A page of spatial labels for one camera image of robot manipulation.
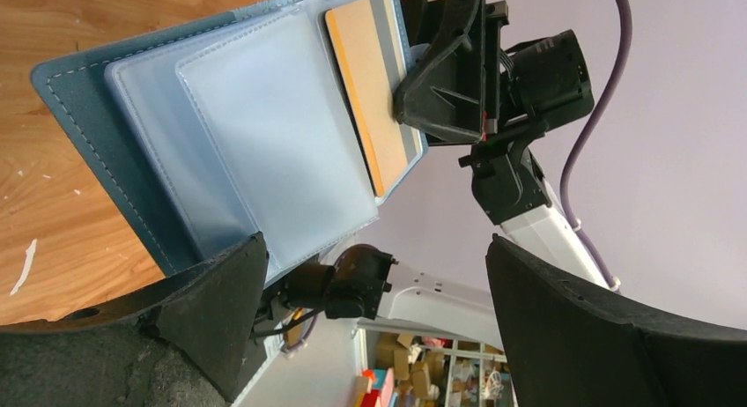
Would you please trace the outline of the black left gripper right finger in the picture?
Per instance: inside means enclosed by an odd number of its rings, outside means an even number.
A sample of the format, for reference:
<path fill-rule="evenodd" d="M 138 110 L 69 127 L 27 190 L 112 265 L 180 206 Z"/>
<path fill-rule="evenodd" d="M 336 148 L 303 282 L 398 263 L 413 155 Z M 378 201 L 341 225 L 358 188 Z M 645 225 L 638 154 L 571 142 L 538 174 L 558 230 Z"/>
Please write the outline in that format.
<path fill-rule="evenodd" d="M 519 405 L 745 405 L 744 330 L 628 299 L 500 236 L 485 262 Z"/>

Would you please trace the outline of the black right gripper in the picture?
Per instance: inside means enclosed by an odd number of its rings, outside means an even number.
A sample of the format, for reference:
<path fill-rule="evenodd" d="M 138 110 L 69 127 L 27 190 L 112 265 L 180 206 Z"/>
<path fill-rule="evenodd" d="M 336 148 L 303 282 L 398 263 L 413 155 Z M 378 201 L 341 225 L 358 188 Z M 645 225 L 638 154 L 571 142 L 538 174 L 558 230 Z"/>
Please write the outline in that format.
<path fill-rule="evenodd" d="M 412 47 L 427 47 L 394 94 L 395 118 L 443 144 L 475 144 L 483 137 L 485 0 L 403 0 Z M 488 115 L 496 130 L 488 144 L 524 140 L 591 114 L 588 66 L 576 33 L 561 33 L 496 48 L 497 82 Z"/>

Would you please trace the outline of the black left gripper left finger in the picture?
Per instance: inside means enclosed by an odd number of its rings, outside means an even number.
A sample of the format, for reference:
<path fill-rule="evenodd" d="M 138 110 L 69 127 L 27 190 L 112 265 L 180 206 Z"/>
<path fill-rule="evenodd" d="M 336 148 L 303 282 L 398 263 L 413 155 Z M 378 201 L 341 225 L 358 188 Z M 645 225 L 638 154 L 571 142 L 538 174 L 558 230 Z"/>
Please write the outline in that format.
<path fill-rule="evenodd" d="M 265 360 L 250 334 L 268 261 L 255 233 L 58 321 L 4 325 L 2 405 L 229 405 Z"/>

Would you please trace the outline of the blue leather card holder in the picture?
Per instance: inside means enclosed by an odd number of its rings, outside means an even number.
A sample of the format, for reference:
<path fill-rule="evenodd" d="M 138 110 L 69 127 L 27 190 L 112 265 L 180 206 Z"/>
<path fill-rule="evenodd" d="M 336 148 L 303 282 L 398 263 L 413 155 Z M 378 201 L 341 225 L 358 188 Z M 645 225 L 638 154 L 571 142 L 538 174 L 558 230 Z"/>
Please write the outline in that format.
<path fill-rule="evenodd" d="M 267 284 L 374 222 L 427 152 L 406 125 L 383 189 L 347 106 L 331 11 L 381 9 L 400 73 L 400 0 L 265 0 L 48 60 L 31 82 L 157 265 L 173 276 L 262 233 Z"/>

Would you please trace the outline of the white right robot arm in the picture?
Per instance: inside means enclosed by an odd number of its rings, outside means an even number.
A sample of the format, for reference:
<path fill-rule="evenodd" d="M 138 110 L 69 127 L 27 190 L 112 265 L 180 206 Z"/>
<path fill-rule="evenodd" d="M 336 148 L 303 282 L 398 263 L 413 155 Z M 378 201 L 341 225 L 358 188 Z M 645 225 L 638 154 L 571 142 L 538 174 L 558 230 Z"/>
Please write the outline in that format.
<path fill-rule="evenodd" d="M 486 0 L 403 0 L 409 41 L 424 47 L 395 93 L 396 118 L 434 145 L 469 145 L 461 167 L 502 229 L 485 261 L 490 294 L 428 282 L 370 245 L 347 248 L 333 266 L 306 262 L 264 294 L 307 317 L 402 319 L 490 344 L 520 337 L 517 316 L 539 288 L 517 277 L 533 264 L 615 291 L 618 283 L 574 216 L 567 190 L 581 149 L 624 71 L 632 41 L 629 0 L 615 0 L 620 39 L 599 98 L 572 31 L 500 46 L 507 5 Z"/>

